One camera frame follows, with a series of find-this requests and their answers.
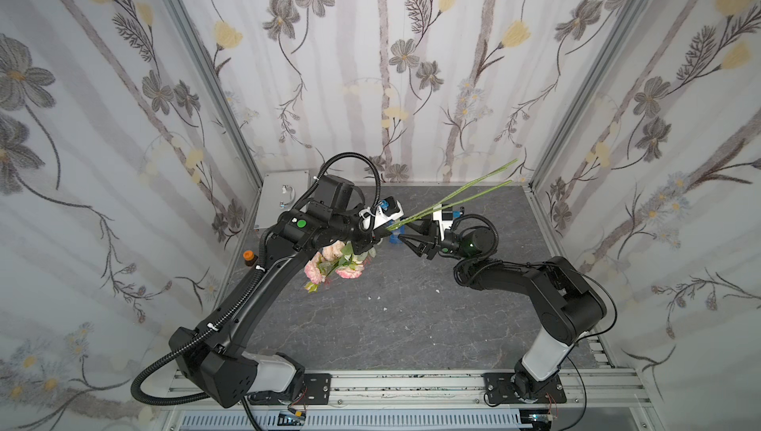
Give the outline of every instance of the gray marble surface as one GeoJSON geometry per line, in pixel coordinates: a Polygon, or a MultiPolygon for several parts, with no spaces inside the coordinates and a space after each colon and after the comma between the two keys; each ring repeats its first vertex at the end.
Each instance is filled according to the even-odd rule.
{"type": "MultiPolygon", "coordinates": [[[[381,197],[394,195],[406,213],[414,213],[455,189],[385,185],[381,197]]],[[[466,196],[483,189],[473,187],[466,196]]],[[[363,190],[372,201],[372,188],[363,190]]],[[[495,257],[549,259],[521,188],[501,188],[465,208],[487,216],[499,230],[495,257]]],[[[256,232],[244,241],[257,251],[256,232]]],[[[284,352],[308,369],[511,369],[537,336],[539,319],[528,297],[460,287],[451,259],[427,261],[388,241],[376,249],[362,276],[337,277],[316,293],[303,289],[305,275],[296,276],[266,312],[248,350],[284,352]]],[[[246,270],[241,260],[231,284],[246,270]]],[[[586,341],[571,357],[579,368],[597,366],[586,341]]]]}

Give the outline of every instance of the pink flower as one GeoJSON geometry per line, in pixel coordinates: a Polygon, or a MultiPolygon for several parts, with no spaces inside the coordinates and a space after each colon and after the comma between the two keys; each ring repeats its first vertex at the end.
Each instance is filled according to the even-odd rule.
{"type": "Polygon", "coordinates": [[[324,279],[323,274],[319,272],[319,267],[317,267],[317,263],[320,259],[322,259],[322,255],[318,251],[315,253],[312,260],[304,266],[304,274],[306,274],[309,280],[312,281],[312,284],[319,284],[323,282],[324,279]]]}
{"type": "Polygon", "coordinates": [[[336,269],[336,273],[344,279],[357,279],[362,275],[362,271],[364,269],[365,266],[361,264],[355,264],[354,269],[349,266],[341,266],[336,269]]]}
{"type": "Polygon", "coordinates": [[[330,246],[323,247],[323,256],[325,257],[325,260],[332,262],[343,256],[341,250],[344,246],[346,246],[346,244],[343,241],[336,241],[330,246]]]}

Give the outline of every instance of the robotic arm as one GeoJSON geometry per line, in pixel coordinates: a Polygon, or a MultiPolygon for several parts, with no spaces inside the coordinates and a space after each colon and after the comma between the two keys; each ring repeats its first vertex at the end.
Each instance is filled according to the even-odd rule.
{"type": "MultiPolygon", "coordinates": [[[[262,235],[259,256],[250,262],[254,265],[240,284],[194,329],[177,329],[169,341],[172,352],[138,375],[132,383],[132,396],[158,406],[211,397],[227,408],[252,392],[271,391],[284,402],[294,401],[304,389],[304,367],[280,353],[259,356],[246,352],[254,328],[285,285],[321,247],[337,240],[351,241],[354,252],[361,254],[390,236],[384,225],[402,215],[395,198],[380,201],[380,181],[368,159],[359,154],[339,154],[328,160],[307,193],[262,235]],[[375,199],[369,208],[364,198],[349,208],[357,187],[325,174],[335,160],[347,156],[366,161],[376,177],[375,199]],[[203,393],[157,398],[141,390],[141,383],[151,373],[173,360],[203,393]]],[[[445,209],[409,226],[417,234],[400,235],[400,239],[416,255],[432,259],[438,254],[459,260],[454,267],[458,284],[477,290],[508,290],[531,298],[543,330],[515,366],[511,387],[527,403],[543,397],[576,341],[605,316],[605,305],[597,293],[562,257],[526,265],[491,259],[499,235],[483,216],[445,209]],[[459,225],[469,218],[480,220],[484,226],[458,233],[459,225]]]]}

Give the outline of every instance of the floral wallpaper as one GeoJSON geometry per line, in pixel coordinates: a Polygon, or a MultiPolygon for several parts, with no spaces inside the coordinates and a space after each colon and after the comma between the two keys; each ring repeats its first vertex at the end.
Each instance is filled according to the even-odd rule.
{"type": "Polygon", "coordinates": [[[0,26],[4,428],[147,429],[128,383],[214,304],[255,191],[161,0],[0,26]]]}
{"type": "Polygon", "coordinates": [[[652,0],[535,185],[671,430],[757,427],[759,54],[761,0],[652,0]]]}
{"type": "Polygon", "coordinates": [[[626,2],[184,0],[261,170],[524,183],[626,2]]]}

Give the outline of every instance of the blue object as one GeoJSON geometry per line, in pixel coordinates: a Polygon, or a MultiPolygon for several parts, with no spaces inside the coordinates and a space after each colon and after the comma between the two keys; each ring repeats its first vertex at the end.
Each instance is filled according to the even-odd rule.
{"type": "Polygon", "coordinates": [[[404,226],[402,226],[399,229],[394,229],[391,232],[391,236],[389,236],[388,238],[388,242],[391,243],[392,245],[403,245],[404,243],[402,242],[401,239],[399,239],[399,235],[403,235],[403,234],[404,234],[404,226]]]}

